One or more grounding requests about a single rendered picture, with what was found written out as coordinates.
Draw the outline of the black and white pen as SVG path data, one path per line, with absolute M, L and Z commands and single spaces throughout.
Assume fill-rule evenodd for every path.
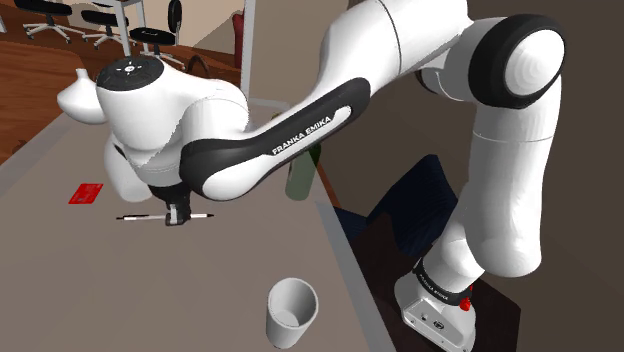
M 116 220 L 124 220 L 124 221 L 138 221 L 138 220 L 166 220 L 167 217 L 170 217 L 170 214 L 164 215 L 149 215 L 149 214 L 130 214 L 123 215 L 120 217 L 116 217 Z M 214 214 L 208 213 L 192 213 L 190 214 L 190 219 L 200 219 L 200 218 L 209 218 L 214 217 Z

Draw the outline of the red card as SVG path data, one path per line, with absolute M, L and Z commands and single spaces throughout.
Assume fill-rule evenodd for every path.
M 82 183 L 69 200 L 69 204 L 92 204 L 99 195 L 101 183 Z

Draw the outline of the green glass bottle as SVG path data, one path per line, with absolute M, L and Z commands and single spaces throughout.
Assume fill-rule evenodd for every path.
M 321 145 L 316 144 L 290 162 L 285 194 L 291 200 L 302 201 L 308 197 L 321 151 Z

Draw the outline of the white vase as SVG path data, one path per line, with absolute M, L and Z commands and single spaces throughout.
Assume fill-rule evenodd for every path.
M 57 103 L 61 110 L 75 121 L 99 125 L 107 122 L 100 106 L 96 84 L 88 76 L 84 68 L 76 69 L 77 79 L 57 95 Z

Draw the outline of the white cup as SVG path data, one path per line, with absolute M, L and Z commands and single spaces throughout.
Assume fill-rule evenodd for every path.
M 314 288 L 300 278 L 284 278 L 267 296 L 266 337 L 276 348 L 293 347 L 319 311 Z

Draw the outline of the black office chair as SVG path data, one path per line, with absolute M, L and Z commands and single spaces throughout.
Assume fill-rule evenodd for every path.
M 122 43 L 121 36 L 115 35 L 112 32 L 112 28 L 118 26 L 115 14 L 94 10 L 82 10 L 81 17 L 85 22 L 105 27 L 106 32 L 104 34 L 100 33 L 82 35 L 82 39 L 84 42 L 87 42 L 89 38 L 96 38 L 96 41 L 93 43 L 93 47 L 95 50 L 98 50 L 99 46 L 105 41 L 116 41 L 119 44 Z
M 73 28 L 58 25 L 54 22 L 54 18 L 58 16 L 69 17 L 73 14 L 73 10 L 69 5 L 56 3 L 48 0 L 13 0 L 18 9 L 42 14 L 46 17 L 45 23 L 23 24 L 22 27 L 26 36 L 33 40 L 34 35 L 44 30 L 54 30 L 62 36 L 68 44 L 72 43 L 71 38 L 67 35 L 67 31 L 74 32 L 84 36 L 85 33 Z
M 179 44 L 179 35 L 182 26 L 182 4 L 180 0 L 170 0 L 168 4 L 168 30 L 160 30 L 150 27 L 137 27 L 130 31 L 130 37 L 143 44 L 151 44 L 153 50 L 143 51 L 142 54 L 146 56 L 157 57 L 162 60 L 170 61 L 181 66 L 182 70 L 185 70 L 185 64 L 172 55 L 162 53 L 160 51 L 161 46 L 177 46 Z

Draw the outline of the red chair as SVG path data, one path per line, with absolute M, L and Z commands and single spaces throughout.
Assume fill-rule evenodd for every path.
M 232 15 L 234 31 L 234 64 L 237 69 L 242 67 L 243 40 L 244 40 L 244 13 Z

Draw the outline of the dark robot stand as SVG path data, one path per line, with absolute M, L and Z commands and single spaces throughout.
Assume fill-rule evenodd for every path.
M 369 224 L 364 216 L 347 212 L 339 221 L 396 351 L 443 352 L 408 327 L 400 316 L 394 285 L 417 259 L 398 249 L 390 216 L 382 214 Z M 472 352 L 516 352 L 520 307 L 483 280 L 473 285 L 471 307 L 476 310 Z

